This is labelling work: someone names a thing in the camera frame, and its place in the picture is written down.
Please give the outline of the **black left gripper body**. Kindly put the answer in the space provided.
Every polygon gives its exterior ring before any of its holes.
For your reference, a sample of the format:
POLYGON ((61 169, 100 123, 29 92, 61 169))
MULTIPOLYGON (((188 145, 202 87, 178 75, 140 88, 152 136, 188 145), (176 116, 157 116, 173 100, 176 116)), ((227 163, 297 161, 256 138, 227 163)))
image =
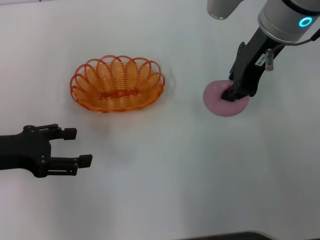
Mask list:
POLYGON ((51 144, 48 129, 25 126, 22 132, 0 137, 0 169, 23 169, 37 178, 49 175, 51 144))

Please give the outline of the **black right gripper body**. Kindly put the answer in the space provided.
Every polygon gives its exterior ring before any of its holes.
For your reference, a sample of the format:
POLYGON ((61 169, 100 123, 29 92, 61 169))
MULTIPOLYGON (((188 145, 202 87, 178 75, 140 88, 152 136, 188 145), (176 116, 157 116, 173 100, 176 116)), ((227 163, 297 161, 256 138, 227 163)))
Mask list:
POLYGON ((266 51, 275 49, 273 56, 276 57, 283 48, 280 42, 267 36, 260 28, 247 44, 242 42, 239 45, 230 72, 235 71, 236 85, 247 90, 247 97, 253 97, 258 90, 260 78, 266 67, 266 51))

